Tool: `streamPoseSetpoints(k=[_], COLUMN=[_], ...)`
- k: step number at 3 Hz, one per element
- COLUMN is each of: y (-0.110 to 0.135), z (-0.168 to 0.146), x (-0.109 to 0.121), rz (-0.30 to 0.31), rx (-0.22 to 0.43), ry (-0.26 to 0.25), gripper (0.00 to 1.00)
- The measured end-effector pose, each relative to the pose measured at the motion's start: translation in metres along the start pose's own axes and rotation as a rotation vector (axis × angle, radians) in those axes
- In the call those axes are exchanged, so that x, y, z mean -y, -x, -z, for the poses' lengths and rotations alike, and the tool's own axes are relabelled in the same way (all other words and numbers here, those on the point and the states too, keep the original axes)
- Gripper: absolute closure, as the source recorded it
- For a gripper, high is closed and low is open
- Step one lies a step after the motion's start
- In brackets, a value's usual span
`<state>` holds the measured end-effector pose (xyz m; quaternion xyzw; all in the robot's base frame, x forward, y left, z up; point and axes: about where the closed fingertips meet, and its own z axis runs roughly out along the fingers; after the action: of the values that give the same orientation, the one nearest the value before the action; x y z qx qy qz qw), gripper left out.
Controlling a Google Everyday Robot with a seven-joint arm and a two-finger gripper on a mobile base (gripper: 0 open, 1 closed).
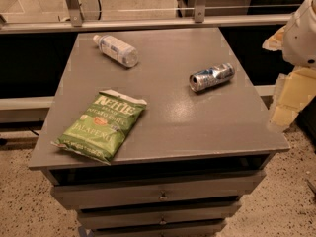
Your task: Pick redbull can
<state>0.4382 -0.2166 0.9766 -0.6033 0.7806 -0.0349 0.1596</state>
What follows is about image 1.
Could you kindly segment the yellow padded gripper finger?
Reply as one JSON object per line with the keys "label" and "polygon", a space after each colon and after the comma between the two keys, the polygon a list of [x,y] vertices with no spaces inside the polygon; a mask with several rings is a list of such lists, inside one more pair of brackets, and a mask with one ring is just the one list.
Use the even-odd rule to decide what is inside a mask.
{"label": "yellow padded gripper finger", "polygon": [[288,75],[280,74],[270,107],[270,128],[289,128],[315,96],[315,68],[295,66]]}

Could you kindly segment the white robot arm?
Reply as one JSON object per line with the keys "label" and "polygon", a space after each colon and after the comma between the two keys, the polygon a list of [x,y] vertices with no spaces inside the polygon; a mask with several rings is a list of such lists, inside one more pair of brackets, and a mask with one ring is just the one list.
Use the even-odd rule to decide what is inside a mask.
{"label": "white robot arm", "polygon": [[263,48],[282,51],[294,69],[276,80],[270,126],[285,130],[316,96],[316,2],[305,0],[285,26],[265,40]]}

